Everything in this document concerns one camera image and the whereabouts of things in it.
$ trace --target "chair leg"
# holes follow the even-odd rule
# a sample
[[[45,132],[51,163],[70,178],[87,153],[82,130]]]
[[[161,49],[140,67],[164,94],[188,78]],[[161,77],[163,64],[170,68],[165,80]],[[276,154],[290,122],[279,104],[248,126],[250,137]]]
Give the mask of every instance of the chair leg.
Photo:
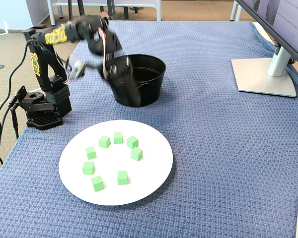
[[[62,6],[58,6],[58,11],[59,11],[59,17],[60,17],[60,19],[63,19]]]
[[[77,4],[78,4],[79,15],[84,16],[85,11],[84,11],[83,0],[77,0]]]
[[[69,0],[69,20],[73,18],[72,0]]]
[[[129,18],[127,6],[124,7],[124,17],[125,17],[125,20],[127,20]]]
[[[235,21],[240,21],[240,16],[242,15],[243,8],[241,5],[238,5],[237,14]]]
[[[234,1],[232,14],[230,15],[230,21],[234,21],[237,6],[238,6],[238,3],[236,1]]]
[[[54,12],[53,12],[53,7],[52,7],[52,0],[47,0],[47,2],[48,2],[51,25],[55,26],[55,18],[54,18]]]
[[[162,1],[157,0],[157,21],[162,21]]]

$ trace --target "green cube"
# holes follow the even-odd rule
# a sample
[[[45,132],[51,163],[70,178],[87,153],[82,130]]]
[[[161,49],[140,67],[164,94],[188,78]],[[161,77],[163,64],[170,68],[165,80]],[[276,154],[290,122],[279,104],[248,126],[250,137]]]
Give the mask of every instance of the green cube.
[[[134,160],[139,161],[143,156],[143,150],[140,149],[139,147],[135,147],[132,151],[131,151],[131,158],[133,158]]]
[[[108,136],[103,135],[99,139],[99,146],[103,148],[108,148],[109,145],[110,145],[110,138]]]
[[[101,178],[101,176],[94,177],[91,179],[91,181],[93,183],[95,192],[104,189],[104,183],[103,183],[103,179]]]
[[[117,176],[118,184],[128,184],[128,174],[127,171],[118,171],[118,176]]]
[[[94,146],[86,148],[85,151],[89,160],[96,158],[96,151]]]
[[[83,173],[85,175],[93,175],[95,171],[94,162],[85,162],[83,165]]]
[[[114,143],[122,144],[123,143],[123,134],[121,132],[114,133]]]
[[[129,137],[127,139],[127,146],[131,149],[135,148],[136,146],[138,146],[138,139],[134,136]]]

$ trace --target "black bucket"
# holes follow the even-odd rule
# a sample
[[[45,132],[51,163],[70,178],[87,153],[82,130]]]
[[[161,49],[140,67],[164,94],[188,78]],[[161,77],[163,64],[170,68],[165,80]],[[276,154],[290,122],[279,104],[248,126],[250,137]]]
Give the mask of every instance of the black bucket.
[[[129,55],[129,58],[133,65],[135,84],[140,93],[141,103],[140,106],[134,105],[114,94],[116,101],[128,107],[143,107],[154,103],[160,94],[166,69],[165,63],[156,57],[147,55]]]

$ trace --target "blue textured fabric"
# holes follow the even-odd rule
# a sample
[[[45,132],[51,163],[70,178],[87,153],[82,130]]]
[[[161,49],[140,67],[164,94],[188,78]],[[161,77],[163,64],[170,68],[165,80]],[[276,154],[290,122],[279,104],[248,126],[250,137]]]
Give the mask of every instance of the blue textured fabric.
[[[250,22],[111,22],[126,54],[167,65],[158,101],[118,104],[98,73],[69,83],[64,125],[27,128],[0,170],[0,237],[275,237],[296,235],[298,96],[241,93],[231,59],[272,57]],[[86,42],[76,59],[98,64]],[[298,95],[298,74],[288,67]],[[59,157],[83,129],[132,119],[170,142],[165,183],[138,202],[104,207],[63,186]]]

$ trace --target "white plate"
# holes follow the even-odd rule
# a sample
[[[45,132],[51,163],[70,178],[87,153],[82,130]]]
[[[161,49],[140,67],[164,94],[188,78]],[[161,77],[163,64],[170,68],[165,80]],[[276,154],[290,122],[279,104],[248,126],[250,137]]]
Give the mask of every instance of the white plate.
[[[114,144],[114,133],[122,132],[124,143]],[[101,136],[110,137],[111,144],[99,147]],[[143,157],[131,158],[126,140],[138,139]],[[88,160],[85,148],[94,146],[97,158]],[[84,175],[84,162],[93,161],[93,175]],[[93,125],[77,134],[65,147],[59,162],[64,186],[76,197],[98,205],[123,205],[138,201],[156,191],[170,174],[172,149],[167,139],[156,129],[132,120],[110,120]],[[117,172],[127,171],[129,184],[118,185]],[[100,175],[105,188],[95,192],[91,178]]]

